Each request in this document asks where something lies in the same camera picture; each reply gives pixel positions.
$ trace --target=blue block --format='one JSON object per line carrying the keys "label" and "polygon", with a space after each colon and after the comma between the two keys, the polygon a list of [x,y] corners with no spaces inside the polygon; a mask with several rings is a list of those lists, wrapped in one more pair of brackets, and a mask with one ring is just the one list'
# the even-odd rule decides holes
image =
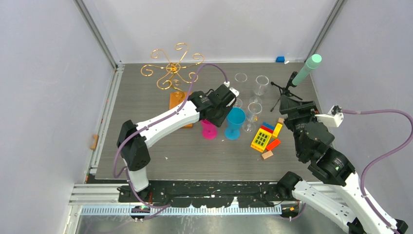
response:
{"label": "blue block", "polygon": [[275,126],[271,126],[270,124],[268,124],[268,123],[266,123],[266,122],[263,122],[263,125],[264,125],[265,127],[269,128],[269,129],[271,129],[272,131],[275,130]]}
{"label": "blue block", "polygon": [[285,62],[284,56],[278,56],[275,62]]}

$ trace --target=yellow block with holes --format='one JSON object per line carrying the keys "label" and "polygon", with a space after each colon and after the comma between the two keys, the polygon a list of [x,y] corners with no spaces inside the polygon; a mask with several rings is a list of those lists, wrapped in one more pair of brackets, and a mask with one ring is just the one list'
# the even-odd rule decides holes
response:
{"label": "yellow block with holes", "polygon": [[264,152],[271,139],[271,133],[260,128],[251,143],[251,148]]}
{"label": "yellow block with holes", "polygon": [[281,123],[277,123],[277,125],[275,126],[275,129],[274,129],[271,137],[274,138],[274,139],[276,139],[276,138],[278,137],[278,134],[279,134],[280,131],[281,131],[281,128],[282,128],[282,124],[281,124]]}

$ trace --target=red block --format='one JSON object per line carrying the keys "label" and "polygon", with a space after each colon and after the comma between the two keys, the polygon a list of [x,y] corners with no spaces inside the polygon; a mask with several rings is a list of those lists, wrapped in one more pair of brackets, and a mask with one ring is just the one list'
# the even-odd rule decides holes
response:
{"label": "red block", "polygon": [[261,125],[261,127],[260,128],[262,128],[262,129],[264,129],[264,130],[266,130],[267,132],[269,132],[269,133],[273,133],[273,131],[274,130],[271,130],[271,129],[269,129],[269,128],[267,128],[267,127],[265,127],[264,125]]}
{"label": "red block", "polygon": [[273,150],[275,147],[277,147],[279,144],[281,144],[281,141],[278,139],[275,139],[273,142],[269,143],[266,147],[268,151]]}

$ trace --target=clear glass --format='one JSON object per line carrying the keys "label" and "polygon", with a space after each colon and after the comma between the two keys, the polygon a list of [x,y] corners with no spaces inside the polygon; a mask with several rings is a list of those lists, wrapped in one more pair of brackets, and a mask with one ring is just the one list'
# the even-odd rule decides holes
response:
{"label": "clear glass", "polygon": [[245,90],[245,84],[247,81],[248,77],[244,73],[237,73],[235,74],[235,82],[233,84],[233,87],[240,92],[240,94],[237,97],[237,101],[234,104],[234,107],[241,108],[243,106],[243,101],[241,96],[244,96],[244,90]]}
{"label": "clear glass", "polygon": [[256,127],[255,123],[258,120],[261,112],[263,111],[263,107],[258,102],[252,102],[248,105],[248,109],[246,111],[246,119],[247,122],[243,124],[243,129],[247,133],[254,132]]}
{"label": "clear glass", "polygon": [[249,102],[257,102],[259,104],[262,104],[260,96],[264,95],[265,92],[267,92],[269,84],[269,79],[266,76],[257,76],[255,79],[255,84],[253,91],[255,93],[255,96],[249,99]]}

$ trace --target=green cylinder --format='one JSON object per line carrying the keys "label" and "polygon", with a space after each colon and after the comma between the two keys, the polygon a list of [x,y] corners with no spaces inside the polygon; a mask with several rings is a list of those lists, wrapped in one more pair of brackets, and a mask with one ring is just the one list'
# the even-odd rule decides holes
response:
{"label": "green cylinder", "polygon": [[293,85],[299,85],[311,71],[318,68],[321,63],[321,55],[314,54],[305,62],[304,66],[301,68],[300,72],[293,79]]}

